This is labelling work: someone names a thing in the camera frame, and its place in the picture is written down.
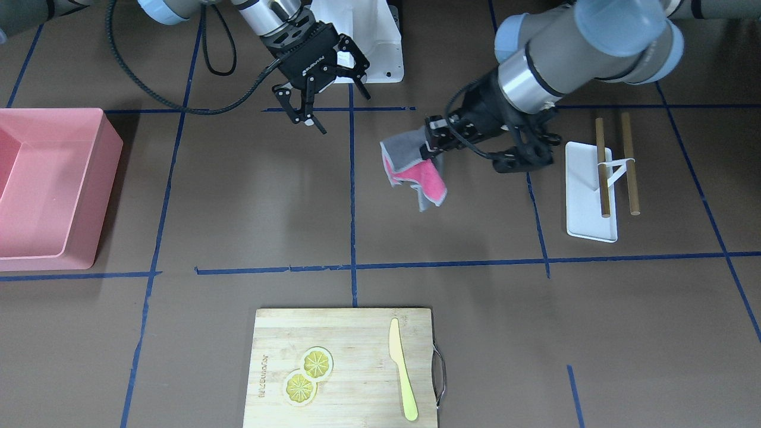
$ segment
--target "pink plastic box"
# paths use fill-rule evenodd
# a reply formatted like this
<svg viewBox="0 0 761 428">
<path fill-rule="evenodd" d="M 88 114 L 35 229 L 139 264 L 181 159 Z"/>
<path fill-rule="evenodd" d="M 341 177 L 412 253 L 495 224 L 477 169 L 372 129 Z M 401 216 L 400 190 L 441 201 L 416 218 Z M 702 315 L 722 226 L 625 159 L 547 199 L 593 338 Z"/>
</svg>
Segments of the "pink plastic box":
<svg viewBox="0 0 761 428">
<path fill-rule="evenodd" d="M 91 267 L 121 151 L 99 108 L 0 109 L 0 271 Z"/>
</svg>

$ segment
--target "lemon slice print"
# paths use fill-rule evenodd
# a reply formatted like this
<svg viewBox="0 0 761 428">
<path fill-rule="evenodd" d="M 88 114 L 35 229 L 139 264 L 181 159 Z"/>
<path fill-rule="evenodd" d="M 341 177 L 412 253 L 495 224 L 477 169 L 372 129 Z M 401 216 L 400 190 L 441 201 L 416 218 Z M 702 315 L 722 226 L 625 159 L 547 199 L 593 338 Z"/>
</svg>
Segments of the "lemon slice print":
<svg viewBox="0 0 761 428">
<path fill-rule="evenodd" d="M 321 382 L 333 370 L 333 356 L 323 347 L 309 348 L 301 359 L 304 376 L 312 382 Z"/>
<path fill-rule="evenodd" d="M 285 378 L 284 389 L 288 403 L 305 406 L 317 393 L 317 384 L 305 378 L 301 370 L 296 370 Z"/>
</svg>

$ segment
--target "wooden rod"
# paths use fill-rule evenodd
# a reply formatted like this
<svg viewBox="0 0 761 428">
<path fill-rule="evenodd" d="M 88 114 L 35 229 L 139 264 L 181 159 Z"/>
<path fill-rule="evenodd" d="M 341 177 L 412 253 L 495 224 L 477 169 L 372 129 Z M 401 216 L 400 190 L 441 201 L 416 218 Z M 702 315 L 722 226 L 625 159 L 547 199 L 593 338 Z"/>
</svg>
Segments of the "wooden rod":
<svg viewBox="0 0 761 428">
<path fill-rule="evenodd" d="M 597 137 L 597 163 L 605 162 L 605 129 L 603 118 L 598 117 L 594 121 L 594 134 Z M 600 182 L 600 211 L 603 218 L 610 217 L 610 192 L 608 190 L 608 167 L 599 164 L 597 166 L 597 179 Z"/>
<path fill-rule="evenodd" d="M 634 145 L 632 144 L 632 120 L 629 112 L 621 114 L 621 127 L 623 128 L 623 155 L 625 158 L 634 158 Z M 637 188 L 637 170 L 635 162 L 626 161 L 626 184 L 629 187 L 629 211 L 633 216 L 639 216 L 639 189 Z"/>
</svg>

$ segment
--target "gray and pink cloth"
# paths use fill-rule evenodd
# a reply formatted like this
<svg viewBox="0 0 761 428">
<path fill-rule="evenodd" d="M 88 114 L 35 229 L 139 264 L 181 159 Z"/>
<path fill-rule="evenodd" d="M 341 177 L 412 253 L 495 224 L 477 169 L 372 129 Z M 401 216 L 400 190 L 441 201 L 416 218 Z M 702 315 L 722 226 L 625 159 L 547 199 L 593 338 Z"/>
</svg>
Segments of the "gray and pink cloth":
<svg viewBox="0 0 761 428">
<path fill-rule="evenodd" d="M 420 146 L 425 144 L 424 128 L 395 135 L 380 142 L 383 164 L 391 186 L 410 183 L 418 192 L 420 211 L 431 204 L 440 206 L 447 197 L 447 186 L 441 179 L 441 156 L 435 161 L 423 160 Z"/>
</svg>

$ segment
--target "black cable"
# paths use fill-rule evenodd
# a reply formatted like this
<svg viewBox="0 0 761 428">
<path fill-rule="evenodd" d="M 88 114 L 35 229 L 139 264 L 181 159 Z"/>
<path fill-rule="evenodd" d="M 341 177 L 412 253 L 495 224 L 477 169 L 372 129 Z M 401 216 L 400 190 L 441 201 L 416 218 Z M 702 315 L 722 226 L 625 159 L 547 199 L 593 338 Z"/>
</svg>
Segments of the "black cable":
<svg viewBox="0 0 761 428">
<path fill-rule="evenodd" d="M 452 104 L 454 104 L 454 102 L 455 102 L 455 101 L 456 101 L 456 100 L 457 100 L 457 99 L 460 97 L 460 95 L 461 95 L 463 92 L 470 90 L 470 89 L 471 89 L 471 88 L 472 88 L 472 87 L 473 87 L 473 86 L 474 86 L 476 83 L 478 83 L 478 81 L 479 81 L 479 80 L 480 80 L 480 79 L 476 79 L 476 80 L 474 80 L 474 81 L 470 82 L 469 84 L 467 84 L 467 85 L 463 86 L 462 88 L 460 88 L 460 90 L 459 90 L 459 91 L 457 91 L 457 93 L 455 93 L 455 94 L 452 96 L 452 98 L 451 98 L 451 99 L 449 100 L 449 102 L 447 103 L 447 106 L 444 108 L 444 115 L 445 115 L 444 117 L 446 118 L 446 121 L 447 121 L 447 127 L 449 127 L 449 130 L 450 130 L 450 131 L 452 132 L 452 134 L 454 134 L 454 136 L 455 136 L 455 137 L 457 137 L 457 139 L 458 139 L 458 140 L 460 140 L 460 142 L 461 142 L 461 143 L 463 143 L 463 144 L 464 144 L 464 145 L 465 145 L 467 148 L 469 148 L 470 150 L 474 151 L 474 152 L 475 152 L 475 153 L 476 153 L 478 156 L 481 156 L 481 157 L 482 157 L 482 158 L 484 158 L 484 159 L 488 159 L 488 160 L 490 160 L 490 161 L 494 161 L 494 160 L 502 160 L 502 159 L 504 159 L 504 158 L 505 158 L 505 157 L 504 157 L 504 155 L 503 155 L 503 156 L 500 156 L 500 155 L 499 155 L 499 154 L 497 154 L 497 153 L 487 153 L 487 152 L 484 152 L 484 151 L 482 151 L 481 149 L 479 149 L 478 147 L 476 147 L 476 146 L 475 146 L 473 143 L 471 143 L 470 141 L 468 141 L 468 140 L 467 140 L 465 137 L 463 137 L 463 136 L 462 136 L 462 135 L 461 135 L 461 134 L 460 134 L 460 133 L 459 133 L 459 132 L 458 132 L 458 131 L 457 131 L 457 130 L 454 128 L 454 122 L 452 122 L 452 119 L 450 118 L 450 116 L 451 116 L 451 113 L 450 113 L 450 111 L 451 111 L 451 108 L 452 108 Z"/>
<path fill-rule="evenodd" d="M 230 69 L 226 72 L 220 72 L 212 67 L 212 63 L 209 61 L 209 47 L 206 46 L 206 5 L 201 5 L 201 47 L 203 48 L 203 60 L 206 62 L 206 68 L 213 75 L 229 76 L 235 72 L 235 67 L 237 67 L 237 51 L 235 49 L 235 40 L 233 39 L 233 34 L 230 32 L 230 27 L 228 27 L 227 21 L 224 20 L 224 17 L 222 16 L 222 13 L 219 11 L 217 6 L 212 5 L 212 10 L 217 14 L 219 21 L 222 23 L 222 27 L 224 27 L 225 33 L 228 35 L 228 40 L 230 40 L 230 47 L 233 50 L 233 65 L 231 65 Z"/>
<path fill-rule="evenodd" d="M 153 99 L 162 103 L 163 105 L 167 107 L 171 107 L 183 113 L 211 116 L 214 114 L 225 113 L 234 109 L 235 107 L 238 107 L 245 100 L 247 100 L 248 97 L 250 97 L 251 94 L 253 94 L 256 88 L 259 87 L 262 81 L 264 81 L 264 79 L 267 78 L 267 76 L 270 75 L 272 72 L 274 72 L 275 69 L 277 69 L 278 66 L 280 66 L 280 64 L 288 57 L 288 54 L 286 54 L 285 56 L 275 58 L 275 60 L 273 60 L 267 67 L 264 68 L 264 70 L 262 70 L 262 72 L 259 74 L 259 77 L 256 78 L 256 81 L 254 81 L 253 85 L 251 85 L 251 88 L 249 88 L 249 90 L 246 91 L 243 97 L 240 97 L 237 101 L 235 101 L 232 104 L 228 104 L 227 106 L 214 109 L 214 110 L 184 107 L 179 104 L 175 104 L 167 100 L 166 98 L 160 96 L 159 94 L 155 93 L 145 83 L 143 83 L 142 80 L 140 80 L 135 75 L 135 73 L 132 72 L 132 70 L 127 66 L 126 63 L 124 63 L 124 58 L 122 58 L 122 55 L 119 53 L 119 50 L 116 48 L 116 42 L 113 39 L 113 9 L 115 8 L 115 6 L 116 6 L 116 0 L 109 0 L 108 7 L 106 9 L 106 38 L 108 39 L 108 45 L 109 45 L 109 48 L 111 49 L 111 53 L 113 54 L 114 59 L 116 59 L 116 62 L 119 64 L 119 67 L 121 67 L 122 70 L 124 70 L 124 72 L 129 76 L 129 78 L 132 79 L 132 81 L 135 82 L 135 84 L 138 85 L 146 94 L 150 95 Z"/>
</svg>

